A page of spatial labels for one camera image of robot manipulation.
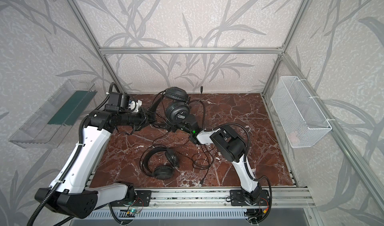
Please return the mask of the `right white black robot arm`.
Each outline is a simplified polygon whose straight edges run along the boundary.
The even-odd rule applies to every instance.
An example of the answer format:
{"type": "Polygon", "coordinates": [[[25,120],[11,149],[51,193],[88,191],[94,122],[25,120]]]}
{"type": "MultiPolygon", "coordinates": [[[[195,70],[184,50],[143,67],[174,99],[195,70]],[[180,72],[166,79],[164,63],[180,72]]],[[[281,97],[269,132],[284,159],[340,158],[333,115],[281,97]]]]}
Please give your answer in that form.
{"type": "Polygon", "coordinates": [[[246,127],[238,123],[225,123],[211,129],[203,129],[196,120],[192,120],[178,123],[176,128],[188,133],[190,140],[196,145],[213,144],[234,166],[241,182],[245,202],[250,206],[256,204],[262,187],[248,162],[251,138],[246,127]]]}

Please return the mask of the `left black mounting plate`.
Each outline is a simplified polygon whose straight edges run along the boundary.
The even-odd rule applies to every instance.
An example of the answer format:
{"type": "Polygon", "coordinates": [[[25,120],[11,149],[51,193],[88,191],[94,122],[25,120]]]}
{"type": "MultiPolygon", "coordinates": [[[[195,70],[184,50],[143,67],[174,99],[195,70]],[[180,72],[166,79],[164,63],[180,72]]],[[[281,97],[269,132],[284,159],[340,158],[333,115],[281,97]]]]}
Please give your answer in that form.
{"type": "Polygon", "coordinates": [[[152,191],[150,190],[139,190],[136,191],[136,197],[130,207],[148,207],[150,205],[152,191]]]}

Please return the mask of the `black mounting plate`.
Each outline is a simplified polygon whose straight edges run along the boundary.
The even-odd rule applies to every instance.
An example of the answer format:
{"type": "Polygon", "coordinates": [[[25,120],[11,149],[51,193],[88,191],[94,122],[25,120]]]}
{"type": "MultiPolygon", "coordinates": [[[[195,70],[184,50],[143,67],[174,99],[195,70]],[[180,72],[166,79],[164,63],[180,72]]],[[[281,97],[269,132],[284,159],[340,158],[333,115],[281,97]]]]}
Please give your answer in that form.
{"type": "Polygon", "coordinates": [[[148,207],[150,205],[152,191],[150,190],[139,190],[136,191],[136,197],[130,207],[148,207]]]}
{"type": "Polygon", "coordinates": [[[270,193],[268,190],[262,190],[254,204],[246,202],[244,194],[241,190],[230,190],[230,195],[226,197],[226,202],[231,203],[231,206],[262,206],[267,207],[270,204],[270,193]]]}

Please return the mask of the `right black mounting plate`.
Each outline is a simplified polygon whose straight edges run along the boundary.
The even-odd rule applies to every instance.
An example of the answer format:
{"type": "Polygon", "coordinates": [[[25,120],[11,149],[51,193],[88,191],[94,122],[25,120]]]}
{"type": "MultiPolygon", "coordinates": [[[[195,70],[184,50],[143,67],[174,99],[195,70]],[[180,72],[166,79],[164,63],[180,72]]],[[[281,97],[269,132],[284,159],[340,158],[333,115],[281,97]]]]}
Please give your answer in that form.
{"type": "Polygon", "coordinates": [[[246,202],[244,194],[241,190],[230,190],[230,195],[226,197],[226,202],[231,203],[231,206],[262,206],[267,207],[270,204],[270,193],[268,190],[262,190],[254,204],[246,202]]]}

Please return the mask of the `clear plastic wall bin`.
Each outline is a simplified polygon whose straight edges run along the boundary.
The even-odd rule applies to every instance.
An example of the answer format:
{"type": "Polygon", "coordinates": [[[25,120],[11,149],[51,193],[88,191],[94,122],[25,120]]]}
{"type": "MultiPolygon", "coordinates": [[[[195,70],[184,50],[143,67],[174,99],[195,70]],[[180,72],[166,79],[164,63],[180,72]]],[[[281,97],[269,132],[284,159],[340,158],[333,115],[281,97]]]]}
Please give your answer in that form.
{"type": "Polygon", "coordinates": [[[10,138],[23,149],[55,149],[97,94],[95,84],[67,80],[10,138]]]}

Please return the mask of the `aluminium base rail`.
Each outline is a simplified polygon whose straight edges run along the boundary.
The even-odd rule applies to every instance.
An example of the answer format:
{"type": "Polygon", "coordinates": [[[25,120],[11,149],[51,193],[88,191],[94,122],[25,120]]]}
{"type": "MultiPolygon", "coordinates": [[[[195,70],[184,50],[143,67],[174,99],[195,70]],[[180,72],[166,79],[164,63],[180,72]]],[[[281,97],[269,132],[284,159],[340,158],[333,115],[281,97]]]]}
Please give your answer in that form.
{"type": "MultiPolygon", "coordinates": [[[[152,191],[150,205],[145,209],[229,209],[226,202],[230,190],[236,187],[215,188],[136,188],[152,191]]],[[[315,202],[307,188],[273,187],[272,209],[314,208],[315,202]]],[[[256,206],[235,206],[236,208],[266,208],[256,206]]]]}

